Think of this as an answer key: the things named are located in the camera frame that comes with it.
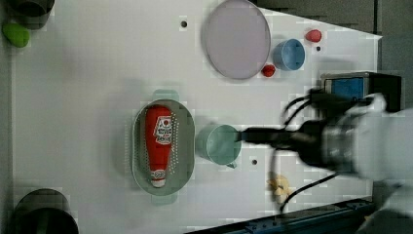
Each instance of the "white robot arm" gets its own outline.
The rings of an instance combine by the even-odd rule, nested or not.
[[[387,113],[380,94],[354,102],[310,91],[306,98],[321,120],[297,131],[249,128],[239,139],[296,151],[306,164],[338,174],[398,184],[358,233],[413,232],[413,109]]]

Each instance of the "small red ball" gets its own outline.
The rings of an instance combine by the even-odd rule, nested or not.
[[[265,77],[272,77],[276,72],[276,68],[272,64],[267,64],[262,68],[261,72]]]

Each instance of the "ketchup bottle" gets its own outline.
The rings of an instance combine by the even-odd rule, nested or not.
[[[172,140],[172,122],[168,108],[162,105],[153,105],[147,110],[145,136],[152,185],[162,187],[166,181]]]

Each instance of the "white table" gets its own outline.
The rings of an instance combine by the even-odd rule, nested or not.
[[[131,177],[134,114],[164,88],[179,92],[197,131],[210,119],[239,128],[277,125],[282,107],[323,72],[376,71],[379,37],[262,10],[273,46],[317,28],[324,36],[321,51],[303,41],[302,69],[237,83],[213,70],[201,43],[203,22],[218,3],[56,2],[47,26],[12,56],[15,203],[36,188],[59,190],[84,234],[182,233],[275,215],[266,184],[272,150],[247,144],[235,170],[197,156],[178,200],[154,206]],[[326,176],[286,152],[277,172],[293,188]],[[339,177],[298,195],[287,211],[370,194],[370,182]]]

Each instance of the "blue cup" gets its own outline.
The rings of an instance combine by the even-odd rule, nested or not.
[[[279,43],[274,49],[273,60],[276,68],[281,70],[298,70],[304,64],[306,52],[303,44],[296,39]]]

